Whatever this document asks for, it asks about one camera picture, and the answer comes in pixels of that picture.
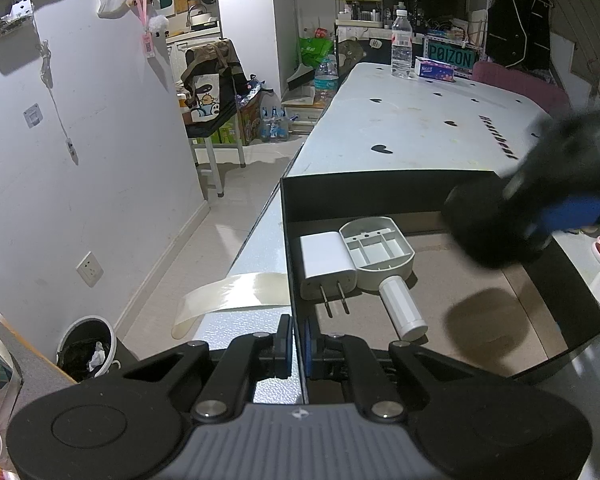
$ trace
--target white cylindrical tube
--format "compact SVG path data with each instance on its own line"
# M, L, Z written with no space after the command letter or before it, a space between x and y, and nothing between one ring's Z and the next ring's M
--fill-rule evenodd
M425 335L429 327L400 276L389 276L382 280L379 291L400 339L416 341Z

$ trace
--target green sign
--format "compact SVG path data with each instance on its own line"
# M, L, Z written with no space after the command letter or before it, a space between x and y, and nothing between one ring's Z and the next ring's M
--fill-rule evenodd
M427 57L460 68L471 69L474 66L474 63L478 61L478 52L471 48L461 48L459 46L437 43L429 40Z

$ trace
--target tile floor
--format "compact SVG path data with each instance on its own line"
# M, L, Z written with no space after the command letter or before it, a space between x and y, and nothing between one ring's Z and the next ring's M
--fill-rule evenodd
M218 198L211 187L210 176L200 177L211 211L160 280L123 339L124 345L140 359L182 343L171 337L180 298L226 276L251 227L305 139L305 136L292 136L287 142L247 146L244 149L246 168L238 164L236 150L216 150L224 197ZM196 155L200 167L208 169L206 151L197 150Z

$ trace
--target baseboard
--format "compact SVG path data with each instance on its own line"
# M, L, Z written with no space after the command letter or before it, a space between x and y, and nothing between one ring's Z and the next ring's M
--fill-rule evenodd
M135 291L129 302L126 304L125 309L122 311L117 323L114 325L118 339L122 339L129 331L131 325L136 320L136 317L138 317L140 310L144 307L146 300L149 299L149 296L155 290L155 287L158 286L158 283L160 283L160 280L176 259L176 256L178 256L189 238L191 238L193 231L202 224L202 221L209 213L209 210L209 204L205 200L197 211L191 215L191 218L187 220L187 223L183 225L180 232L174 236L169 246L149 271L149 274L142 280L138 290Z

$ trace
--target white table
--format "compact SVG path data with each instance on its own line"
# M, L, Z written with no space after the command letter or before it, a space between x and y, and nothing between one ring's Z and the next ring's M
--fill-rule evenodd
M403 80L392 77L386 65L362 63L352 70L288 174L404 169L493 170L504 174L518 162L507 157L481 117L488 118L508 149L522 158L535 141L533 128L528 126L544 116L530 99L509 91L462 79L453 84L417 77ZM371 150L377 144L393 153ZM558 234L556 239L589 284L600 271L590 251L591 238ZM244 272L286 272L278 190L229 274ZM290 313L290 306L284 305L207 314L195 338L222 348L243 333L274 332L280 314ZM263 383L258 385L256 401L297 402L297 363L291 379ZM590 346L542 387L579 406L592 422L594 452L581 478L600 478L600 343Z

